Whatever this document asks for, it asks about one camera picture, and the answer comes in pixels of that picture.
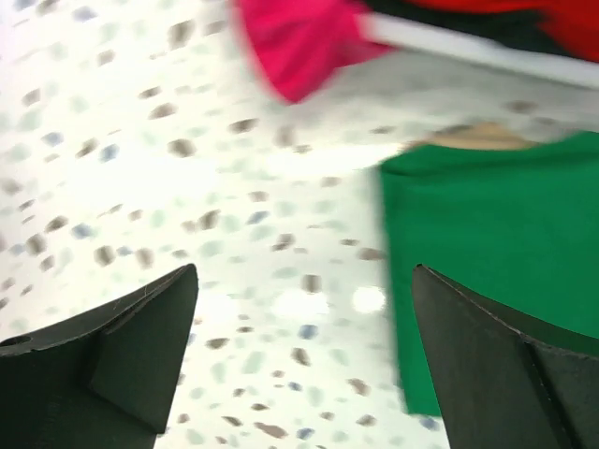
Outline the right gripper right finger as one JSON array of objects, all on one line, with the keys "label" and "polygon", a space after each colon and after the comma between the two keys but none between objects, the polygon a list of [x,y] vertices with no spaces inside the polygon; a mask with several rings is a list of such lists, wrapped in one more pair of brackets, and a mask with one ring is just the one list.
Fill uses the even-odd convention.
[{"label": "right gripper right finger", "polygon": [[449,445],[598,447],[598,341],[419,265],[412,297]]}]

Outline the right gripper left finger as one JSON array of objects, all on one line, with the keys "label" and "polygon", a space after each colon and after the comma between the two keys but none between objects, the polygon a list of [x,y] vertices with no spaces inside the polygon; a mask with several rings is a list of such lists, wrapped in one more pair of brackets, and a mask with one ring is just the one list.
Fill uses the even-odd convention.
[{"label": "right gripper left finger", "polygon": [[165,433],[197,305],[197,268],[1,343],[6,449],[147,449]]}]

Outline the green t shirt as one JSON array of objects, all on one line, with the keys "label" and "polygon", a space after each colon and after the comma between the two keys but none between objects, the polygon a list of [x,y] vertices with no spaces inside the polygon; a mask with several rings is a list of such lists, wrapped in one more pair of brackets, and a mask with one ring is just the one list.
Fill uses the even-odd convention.
[{"label": "green t shirt", "polygon": [[417,265],[579,334],[598,334],[598,136],[526,150],[424,145],[379,167],[400,385],[439,406],[411,293]]}]

